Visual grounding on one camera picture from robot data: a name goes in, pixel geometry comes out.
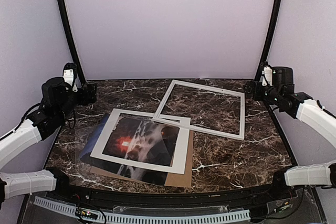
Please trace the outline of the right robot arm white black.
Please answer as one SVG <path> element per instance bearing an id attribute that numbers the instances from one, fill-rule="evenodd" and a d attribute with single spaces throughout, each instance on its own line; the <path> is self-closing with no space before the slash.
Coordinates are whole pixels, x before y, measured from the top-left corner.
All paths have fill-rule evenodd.
<path id="1" fill-rule="evenodd" d="M 293 69 L 272 67 L 264 61 L 260 71 L 262 79 L 245 84 L 245 94 L 255 101 L 274 105 L 279 112 L 308 125 L 335 147 L 335 115 L 319 100 L 304 92 L 295 92 Z M 278 200 L 287 193 L 288 187 L 296 186 L 335 188 L 335 161 L 293 166 L 276 172 L 273 184 L 268 187 L 268 195 Z"/>

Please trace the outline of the white mat board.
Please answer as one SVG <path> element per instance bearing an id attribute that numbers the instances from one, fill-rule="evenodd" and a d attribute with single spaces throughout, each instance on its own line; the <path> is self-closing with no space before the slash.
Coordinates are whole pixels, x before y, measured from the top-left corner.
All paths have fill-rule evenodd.
<path id="1" fill-rule="evenodd" d="M 113 109 L 91 152 L 91 155 L 90 155 L 91 157 L 102 159 L 102 160 L 109 161 L 109 162 L 124 164 L 127 166 L 134 166 L 134 167 L 156 170 L 156 171 L 167 172 L 167 173 L 184 174 L 186 155 L 187 155 L 187 149 L 188 149 L 188 139 L 189 139 L 189 133 L 190 133 L 190 131 L 187 129 L 187 126 L 190 123 L 190 118 L 171 116 L 171 115 L 165 115 L 162 118 L 163 122 L 160 124 L 178 127 L 180 129 L 178 132 L 176 147 L 175 147 L 175 151 L 173 154 L 171 166 L 162 166 L 162 165 L 154 165 L 154 164 L 148 164 L 148 163 L 140 163 L 140 162 L 132 161 L 129 159 L 105 155 L 103 153 L 105 147 L 107 146 L 107 142 L 112 132 L 115 130 L 116 125 L 118 124 L 120 114 L 144 116 L 144 117 L 149 118 L 152 122 L 160 123 L 158 120 L 154 120 L 153 118 L 154 115 L 152 113 L 122 110 L 122 109 Z"/>

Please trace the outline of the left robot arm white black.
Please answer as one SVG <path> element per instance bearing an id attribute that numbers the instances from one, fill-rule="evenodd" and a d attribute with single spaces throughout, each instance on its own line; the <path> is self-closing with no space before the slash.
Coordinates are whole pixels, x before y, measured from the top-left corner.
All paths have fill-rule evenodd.
<path id="1" fill-rule="evenodd" d="M 78 105 L 93 104 L 97 100 L 97 85 L 88 84 L 74 90 L 64 78 L 55 77 L 42 87 L 43 98 L 23 115 L 19 124 L 1 137 L 1 167 L 18 154 L 64 126 L 69 115 L 75 114 Z M 63 201 L 74 197 L 74 189 L 68 185 L 69 177 L 58 168 L 30 173 L 1 173 L 1 202 L 18 195 L 40 191 L 54 191 Z"/>

